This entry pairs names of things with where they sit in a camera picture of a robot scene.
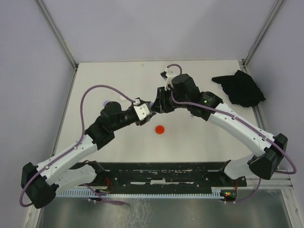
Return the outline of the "aluminium frame post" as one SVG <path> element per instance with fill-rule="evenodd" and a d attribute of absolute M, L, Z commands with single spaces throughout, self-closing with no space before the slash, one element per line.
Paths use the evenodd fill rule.
<path fill-rule="evenodd" d="M 43 17 L 45 18 L 48 26 L 50 27 L 53 35 L 55 36 L 55 39 L 57 40 L 59 46 L 63 50 L 65 56 L 67 57 L 69 63 L 74 69 L 77 69 L 78 63 L 75 61 L 72 52 L 70 48 L 67 45 L 67 42 L 65 41 L 59 27 L 56 25 L 50 10 L 48 9 L 46 3 L 44 0 L 35 0 L 35 3 L 37 4 L 39 10 L 41 11 Z"/>
<path fill-rule="evenodd" d="M 267 32 L 270 30 L 285 2 L 285 0 L 275 0 L 246 57 L 242 60 L 242 65 L 244 68 L 249 66 L 251 60 L 260 47 L 263 39 L 266 37 Z"/>

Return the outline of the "red earbud charging case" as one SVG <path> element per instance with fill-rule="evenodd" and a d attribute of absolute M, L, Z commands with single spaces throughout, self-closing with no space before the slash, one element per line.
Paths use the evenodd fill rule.
<path fill-rule="evenodd" d="M 165 128 L 162 125 L 158 125 L 156 126 L 155 131 L 157 134 L 163 134 L 165 132 Z"/>

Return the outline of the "black cloth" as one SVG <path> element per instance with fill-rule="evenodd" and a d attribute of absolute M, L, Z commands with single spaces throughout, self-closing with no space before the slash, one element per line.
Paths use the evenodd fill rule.
<path fill-rule="evenodd" d="M 238 70 L 234 75 L 213 77 L 211 81 L 220 84 L 230 102 L 242 107 L 255 107 L 266 100 L 253 78 Z"/>

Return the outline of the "right aluminium frame post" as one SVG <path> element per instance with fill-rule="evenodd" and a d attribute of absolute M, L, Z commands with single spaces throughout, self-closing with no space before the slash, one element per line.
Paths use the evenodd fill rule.
<path fill-rule="evenodd" d="M 260 47 L 263 39 L 266 37 L 267 32 L 270 30 L 285 2 L 285 0 L 275 0 L 246 57 L 242 60 L 242 65 L 244 68 L 249 66 L 251 60 Z"/>

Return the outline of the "left aluminium frame post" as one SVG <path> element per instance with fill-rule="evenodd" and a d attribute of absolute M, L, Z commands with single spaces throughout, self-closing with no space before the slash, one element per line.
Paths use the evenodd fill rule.
<path fill-rule="evenodd" d="M 67 57 L 69 63 L 74 69 L 77 69 L 78 63 L 75 61 L 72 52 L 70 48 L 67 45 L 67 42 L 65 41 L 59 27 L 56 25 L 50 10 L 48 9 L 46 3 L 44 0 L 35 0 L 35 3 L 37 4 L 39 10 L 41 11 L 43 17 L 45 18 L 48 26 L 50 27 L 53 35 L 55 36 L 55 39 L 57 40 L 59 46 L 63 50 L 65 56 Z"/>

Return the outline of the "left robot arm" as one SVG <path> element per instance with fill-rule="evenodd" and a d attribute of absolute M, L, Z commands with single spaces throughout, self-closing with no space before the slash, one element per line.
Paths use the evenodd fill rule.
<path fill-rule="evenodd" d="M 108 102 L 97 119 L 88 128 L 82 129 L 80 139 L 69 149 L 37 165 L 29 162 L 23 166 L 20 205 L 41 209 L 65 190 L 91 182 L 101 185 L 105 173 L 97 162 L 88 162 L 76 170 L 72 166 L 106 146 L 114 139 L 115 131 L 131 124 L 143 125 L 154 114 L 152 104 L 139 98 L 126 110 L 122 110 L 118 102 Z M 30 199 L 27 205 L 23 203 L 24 196 Z"/>

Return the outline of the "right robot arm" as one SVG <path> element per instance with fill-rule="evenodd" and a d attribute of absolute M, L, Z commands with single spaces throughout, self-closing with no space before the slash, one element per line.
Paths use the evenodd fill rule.
<path fill-rule="evenodd" d="M 269 180 L 277 171 L 284 158 L 287 137 L 281 133 L 274 136 L 252 125 L 214 93 L 201 92 L 188 74 L 175 76 L 166 86 L 159 87 L 152 105 L 152 111 L 159 114 L 177 108 L 186 108 L 192 115 L 224 129 L 251 151 L 250 156 L 225 162 L 218 173 L 222 185 L 228 186 L 250 174 Z"/>

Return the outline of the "white earbud charging case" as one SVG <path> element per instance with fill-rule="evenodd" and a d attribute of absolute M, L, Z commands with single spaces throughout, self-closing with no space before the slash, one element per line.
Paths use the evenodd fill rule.
<path fill-rule="evenodd" d="M 120 98 L 119 98 L 121 101 L 127 101 L 128 99 L 127 98 L 125 98 L 124 96 L 120 96 Z"/>

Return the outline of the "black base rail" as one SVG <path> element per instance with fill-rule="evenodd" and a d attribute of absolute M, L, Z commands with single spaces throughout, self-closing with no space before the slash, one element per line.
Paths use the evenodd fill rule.
<path fill-rule="evenodd" d="M 89 184 L 110 187 L 113 194 L 209 194 L 213 187 L 247 186 L 241 175 L 225 176 L 224 162 L 102 162 L 104 169 Z"/>

